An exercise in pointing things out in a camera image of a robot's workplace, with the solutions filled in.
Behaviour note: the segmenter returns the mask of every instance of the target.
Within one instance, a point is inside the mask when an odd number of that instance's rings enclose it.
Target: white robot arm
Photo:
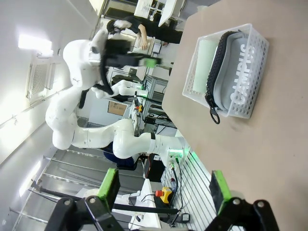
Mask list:
[[[174,158],[177,154],[180,157],[183,153],[183,138],[152,133],[135,137],[131,119],[122,119],[103,128],[81,128],[77,125],[74,109],[83,90],[92,88],[98,98],[118,94],[133,96],[136,91],[138,95],[146,94],[146,91],[139,89],[138,84],[124,80],[111,87],[113,94],[93,87],[97,84],[104,87],[101,85],[98,66],[105,55],[106,41],[107,33],[100,30],[93,41],[75,40],[65,47],[63,57],[69,67],[73,86],[55,97],[47,109],[45,119],[53,130],[52,142],[56,148],[64,150],[71,144],[79,148],[102,148],[113,141],[114,155],[118,158],[129,158],[138,153],[155,153],[161,156],[167,166],[170,157]]]

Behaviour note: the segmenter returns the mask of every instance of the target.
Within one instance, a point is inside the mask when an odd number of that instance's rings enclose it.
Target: wall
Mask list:
[[[46,123],[41,125],[13,154],[0,165],[0,231],[12,230],[17,215],[9,212],[9,207],[20,211],[28,193],[22,197],[19,189],[31,169],[41,161],[42,171],[46,162],[43,155],[52,157],[56,148],[52,145],[52,130]]]
[[[123,11],[128,11],[128,12],[135,12],[136,6],[133,5],[129,5],[129,4],[124,4],[124,3],[120,3],[120,2],[116,2],[116,1],[110,1],[108,4],[108,8],[115,8],[115,9],[119,9],[119,10],[123,10]]]
[[[97,99],[94,92],[91,92],[89,95],[91,95],[91,97],[89,97],[89,99],[86,99],[92,101],[91,108],[89,111],[89,122],[108,126],[122,119],[123,117],[128,118],[129,109],[126,109],[123,116],[108,113],[108,99]]]
[[[92,7],[94,8],[96,14],[98,15],[101,11],[101,7],[102,4],[106,1],[106,0],[89,0]]]
[[[76,39],[88,39],[97,23],[97,15],[90,2],[83,0],[2,0],[0,8],[0,124],[29,107],[26,81],[31,51],[18,48],[20,34],[27,34],[52,42],[57,54]],[[69,72],[62,57],[56,57],[55,84],[47,96],[70,86]],[[43,122],[50,100],[44,101],[0,126],[0,163],[10,155]]]

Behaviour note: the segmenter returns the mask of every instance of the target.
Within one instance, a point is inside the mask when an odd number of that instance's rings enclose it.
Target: beige table surface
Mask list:
[[[221,117],[182,96],[197,38],[252,23],[269,43],[250,119]],[[249,202],[270,202],[281,230],[308,230],[308,1],[222,0],[191,16],[163,109],[205,167]]]

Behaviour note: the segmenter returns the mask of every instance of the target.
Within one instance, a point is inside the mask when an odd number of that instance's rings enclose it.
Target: red button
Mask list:
[[[161,190],[156,190],[155,192],[155,196],[163,196],[164,195],[164,192],[161,191]]]

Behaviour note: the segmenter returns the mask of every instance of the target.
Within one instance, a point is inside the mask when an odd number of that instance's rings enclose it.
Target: metal rack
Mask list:
[[[211,174],[202,164],[197,154],[190,149],[185,161],[180,166],[182,179],[180,180],[179,166],[176,166],[176,174],[179,177],[179,185],[183,197],[183,213],[191,215],[191,222],[178,224],[179,227],[188,227],[190,230],[204,231],[210,222],[216,217],[214,202],[210,193],[209,184]],[[171,173],[165,169],[161,177],[163,186],[171,187]],[[181,207],[180,194],[175,197],[175,206]],[[231,231],[243,231],[242,227],[233,227]]]
[[[156,78],[154,76],[149,76],[149,75],[146,75],[143,81],[145,82],[146,89],[149,92],[148,98],[162,103],[164,94],[155,91],[155,87],[156,85],[161,85],[163,87],[166,87],[168,84],[168,81],[161,79],[161,78]],[[143,106],[143,112],[142,112],[143,120],[145,120],[145,118],[149,114],[154,114],[157,116],[166,114],[161,108],[161,103],[159,104],[159,103],[153,103],[150,101],[146,101],[146,103]],[[156,118],[155,123],[158,125],[162,125],[162,126],[176,128],[176,126],[172,122],[166,122],[164,119]]]
[[[75,195],[82,188],[99,188],[101,185],[101,179],[104,178],[107,172],[105,169],[115,167],[115,163],[110,162],[104,157],[102,150],[92,150],[90,152],[73,146],[66,151],[58,150],[53,158],[44,157],[44,159],[48,160],[49,163],[38,177],[38,179],[42,180],[42,186],[71,195]],[[124,187],[121,187],[119,190],[120,194],[134,193],[141,188],[143,184],[142,167],[141,170],[134,172],[120,170],[119,175],[120,178],[122,178],[122,182],[127,181],[127,177],[134,178],[134,182],[140,181],[140,185],[138,183],[135,185],[135,187],[138,188],[131,188],[132,186],[128,188],[127,185],[124,185]],[[54,201],[60,199],[57,196],[46,193],[39,194]],[[41,230],[41,228],[44,228],[47,224],[51,214],[49,214],[49,211],[51,212],[53,210],[54,205],[54,202],[38,197],[34,192],[30,192],[20,211],[15,208],[10,208],[12,214],[18,215],[12,230],[24,231],[35,230],[36,228]]]

